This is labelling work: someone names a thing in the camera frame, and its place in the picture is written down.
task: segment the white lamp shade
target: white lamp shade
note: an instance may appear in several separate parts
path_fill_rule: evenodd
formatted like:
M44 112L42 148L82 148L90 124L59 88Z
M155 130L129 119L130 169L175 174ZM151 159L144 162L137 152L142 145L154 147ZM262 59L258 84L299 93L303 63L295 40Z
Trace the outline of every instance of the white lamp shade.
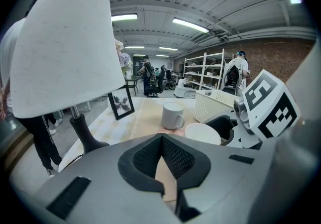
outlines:
M14 115L52 113L125 84L109 0L38 0L17 40L12 68Z

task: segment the black picture frame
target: black picture frame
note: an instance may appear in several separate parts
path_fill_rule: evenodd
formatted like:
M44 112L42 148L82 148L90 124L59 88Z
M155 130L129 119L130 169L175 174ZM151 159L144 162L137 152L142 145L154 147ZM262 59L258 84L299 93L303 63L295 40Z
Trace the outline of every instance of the black picture frame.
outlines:
M132 114L133 112L135 112L134 105L132 104L132 100L131 100L131 96L130 96L130 92L127 84L109 93L108 98L116 120L120 120L121 118L126 117Z

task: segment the floor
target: floor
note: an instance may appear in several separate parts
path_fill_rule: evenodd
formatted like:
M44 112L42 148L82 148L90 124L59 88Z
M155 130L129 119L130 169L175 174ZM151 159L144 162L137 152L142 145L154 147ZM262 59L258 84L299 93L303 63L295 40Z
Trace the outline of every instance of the floor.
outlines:
M137 83L138 92L136 95L134 90L131 88L130 94L132 97L144 97L143 95L143 83L140 80ZM163 93L158 95L161 98L174 98L173 90L165 90ZM80 113L84 114L86 117L87 125L90 125L107 107L109 100L100 97L90 102L91 111L88 111L86 104L83 103L78 105L78 110ZM52 136L59 154L64 157L71 146L78 139L75 131L69 123L71 113L69 110L64 111L63 121L56 128L57 133ZM32 145L20 161L17 163L10 175L11 184L24 190L30 195L35 194L35 192L49 179L46 169L42 166L41 161L36 152L35 146Z

